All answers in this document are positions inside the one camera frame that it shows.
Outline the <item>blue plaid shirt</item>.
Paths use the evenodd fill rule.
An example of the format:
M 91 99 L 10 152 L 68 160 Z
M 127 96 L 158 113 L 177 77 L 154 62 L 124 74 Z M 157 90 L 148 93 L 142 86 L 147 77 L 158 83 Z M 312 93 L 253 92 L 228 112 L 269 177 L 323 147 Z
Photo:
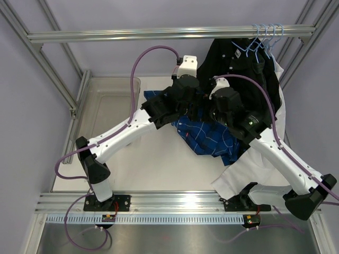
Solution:
M 225 166 L 235 163 L 244 152 L 240 141 L 227 126 L 207 116 L 207 99 L 195 102 L 194 106 L 196 112 L 172 117 L 170 125 L 196 155 L 220 157 Z

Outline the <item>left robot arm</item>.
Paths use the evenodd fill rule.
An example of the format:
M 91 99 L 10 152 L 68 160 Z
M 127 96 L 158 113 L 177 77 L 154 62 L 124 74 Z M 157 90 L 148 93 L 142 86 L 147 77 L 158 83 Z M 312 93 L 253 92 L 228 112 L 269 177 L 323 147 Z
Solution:
M 174 78 L 171 86 L 148 99 L 132 118 L 91 139 L 79 137 L 78 159 L 95 196 L 95 205 L 108 211 L 114 203 L 110 187 L 111 172 L 106 162 L 135 139 L 177 121 L 189 112 L 198 92 L 199 81 L 190 75 Z

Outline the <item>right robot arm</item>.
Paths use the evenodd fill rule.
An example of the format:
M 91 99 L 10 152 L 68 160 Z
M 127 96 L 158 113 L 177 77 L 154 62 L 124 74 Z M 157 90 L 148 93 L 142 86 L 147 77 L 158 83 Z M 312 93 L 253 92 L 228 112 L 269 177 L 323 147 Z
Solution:
M 331 174 L 323 175 L 308 166 L 284 142 L 277 143 L 286 125 L 285 101 L 282 93 L 279 96 L 281 106 L 275 115 L 276 127 L 265 129 L 211 185 L 220 197 L 239 200 L 245 210 L 271 205 L 286 208 L 306 221 L 337 180 Z

